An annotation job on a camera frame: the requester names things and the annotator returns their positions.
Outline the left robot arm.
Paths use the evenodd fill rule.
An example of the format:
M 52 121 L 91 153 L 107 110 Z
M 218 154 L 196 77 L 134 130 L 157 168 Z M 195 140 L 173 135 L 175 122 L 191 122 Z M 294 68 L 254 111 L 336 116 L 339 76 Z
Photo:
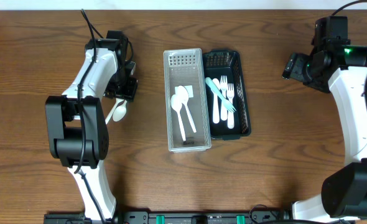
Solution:
M 84 223 L 112 223 L 116 209 L 104 166 L 109 134 L 102 98 L 132 101 L 136 64 L 123 59 L 127 45 L 118 39 L 96 39 L 85 46 L 85 62 L 60 96 L 45 102 L 51 155 L 75 179 L 85 204 Z

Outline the white plastic fork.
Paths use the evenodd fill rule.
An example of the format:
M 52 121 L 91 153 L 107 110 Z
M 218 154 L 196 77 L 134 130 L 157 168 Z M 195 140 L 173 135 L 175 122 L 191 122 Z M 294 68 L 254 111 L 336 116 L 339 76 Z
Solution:
M 220 78 L 220 90 L 221 93 L 223 95 L 224 98 L 226 98 L 226 91 L 228 89 L 228 81 L 227 81 L 227 76 L 226 75 L 222 75 Z M 228 111 L 224 105 L 224 102 L 221 103 L 221 116 L 220 116 L 222 121 L 226 121 L 228 118 Z
M 233 103 L 233 98 L 235 96 L 235 93 L 234 93 L 234 85 L 232 83 L 228 84 L 228 90 L 227 90 L 226 95 L 227 95 L 228 100 L 230 101 L 230 103 Z M 233 114 L 233 112 L 229 112 L 228 113 L 227 127 L 229 129 L 233 129 L 234 126 L 235 126 L 234 114 Z

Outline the short white plastic spoon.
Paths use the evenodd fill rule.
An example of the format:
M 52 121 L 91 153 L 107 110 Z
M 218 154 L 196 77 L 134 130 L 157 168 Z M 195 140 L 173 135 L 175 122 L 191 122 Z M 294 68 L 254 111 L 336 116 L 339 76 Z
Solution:
M 217 78 L 214 78 L 213 83 L 220 90 L 220 82 Z M 218 124 L 220 122 L 220 112 L 218 106 L 218 95 L 216 93 L 213 94 L 213 123 Z

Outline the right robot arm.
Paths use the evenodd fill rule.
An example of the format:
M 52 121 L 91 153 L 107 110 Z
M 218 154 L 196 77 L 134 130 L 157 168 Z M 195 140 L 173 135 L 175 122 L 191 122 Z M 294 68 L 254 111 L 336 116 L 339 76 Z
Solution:
M 331 45 L 312 55 L 293 53 L 282 76 L 333 95 L 345 142 L 344 167 L 324 180 L 320 194 L 294 202 L 292 219 L 367 219 L 367 47 Z

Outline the pale green plastic fork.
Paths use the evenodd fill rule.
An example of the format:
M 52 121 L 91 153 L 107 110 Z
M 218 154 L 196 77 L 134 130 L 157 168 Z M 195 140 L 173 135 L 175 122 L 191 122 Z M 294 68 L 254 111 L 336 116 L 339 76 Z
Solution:
M 210 77 L 206 77 L 205 78 L 205 83 L 210 87 L 211 91 L 213 93 L 216 93 L 218 95 L 218 97 L 220 98 L 221 102 L 224 102 L 224 105 L 226 107 L 226 109 L 229 112 L 235 112 L 236 108 L 233 106 L 232 103 L 230 103 L 229 100 L 227 100 L 226 98 L 223 97 L 222 93 L 220 90 L 217 89 L 217 87 L 215 86 L 215 84 L 213 83 L 212 79 Z

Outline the white plastic spoon bowl down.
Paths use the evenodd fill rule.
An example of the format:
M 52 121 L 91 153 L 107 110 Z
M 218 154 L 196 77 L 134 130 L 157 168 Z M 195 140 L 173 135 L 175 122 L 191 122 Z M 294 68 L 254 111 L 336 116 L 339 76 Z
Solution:
M 127 112 L 127 101 L 122 99 L 116 100 L 116 108 L 113 111 L 112 119 L 114 122 L 122 120 Z

